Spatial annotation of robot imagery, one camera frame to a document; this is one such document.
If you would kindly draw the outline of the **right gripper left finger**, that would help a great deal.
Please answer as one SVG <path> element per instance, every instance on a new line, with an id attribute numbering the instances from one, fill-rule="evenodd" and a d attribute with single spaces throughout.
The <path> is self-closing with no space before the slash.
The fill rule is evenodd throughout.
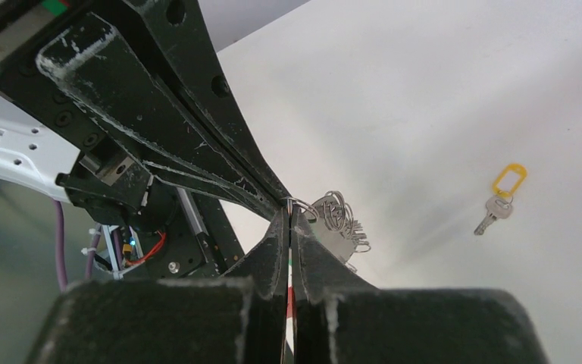
<path id="1" fill-rule="evenodd" d="M 59 296 L 28 363 L 283 363 L 289 213 L 218 278 L 83 281 Z"/>

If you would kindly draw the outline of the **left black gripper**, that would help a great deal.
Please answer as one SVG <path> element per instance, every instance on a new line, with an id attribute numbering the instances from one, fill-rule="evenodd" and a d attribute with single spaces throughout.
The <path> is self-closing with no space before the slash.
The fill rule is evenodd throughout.
<path id="1" fill-rule="evenodd" d="M 289 196 L 197 1 L 0 1 L 0 180 L 136 231 L 175 219 L 167 184 L 266 219 Z"/>

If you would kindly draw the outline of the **metal keyring holder red handle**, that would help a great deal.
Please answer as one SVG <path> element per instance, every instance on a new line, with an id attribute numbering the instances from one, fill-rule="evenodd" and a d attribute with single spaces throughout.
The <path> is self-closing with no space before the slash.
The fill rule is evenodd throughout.
<path id="1" fill-rule="evenodd" d="M 337 190 L 327 191 L 312 204 L 294 197 L 284 199 L 289 208 L 299 207 L 318 242 L 345 267 L 356 273 L 358 269 L 349 260 L 356 253 L 371 250 L 362 224 L 355 219 L 352 207 Z"/>

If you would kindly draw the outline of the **yellow tag key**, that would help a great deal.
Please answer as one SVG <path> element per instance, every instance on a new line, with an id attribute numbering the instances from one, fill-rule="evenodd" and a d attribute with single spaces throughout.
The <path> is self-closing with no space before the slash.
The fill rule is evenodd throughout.
<path id="1" fill-rule="evenodd" d="M 474 235 L 484 235 L 498 220 L 510 217 L 514 211 L 514 194 L 527 177 L 527 169 L 518 163 L 506 165 L 491 184 L 493 195 L 485 202 L 485 216 L 474 229 Z"/>

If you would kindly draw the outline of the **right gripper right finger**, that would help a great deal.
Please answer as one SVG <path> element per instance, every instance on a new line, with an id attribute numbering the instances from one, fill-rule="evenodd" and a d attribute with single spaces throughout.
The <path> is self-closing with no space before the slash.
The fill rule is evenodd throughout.
<path id="1" fill-rule="evenodd" d="M 546 363 L 525 308 L 498 289 L 380 289 L 290 218 L 297 363 Z"/>

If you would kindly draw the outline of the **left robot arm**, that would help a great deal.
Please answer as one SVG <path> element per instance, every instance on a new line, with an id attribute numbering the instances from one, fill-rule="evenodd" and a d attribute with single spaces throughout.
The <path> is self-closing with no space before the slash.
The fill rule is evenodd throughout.
<path id="1" fill-rule="evenodd" d="M 0 180 L 148 232 L 178 189 L 266 219 L 289 195 L 196 1 L 0 1 Z"/>

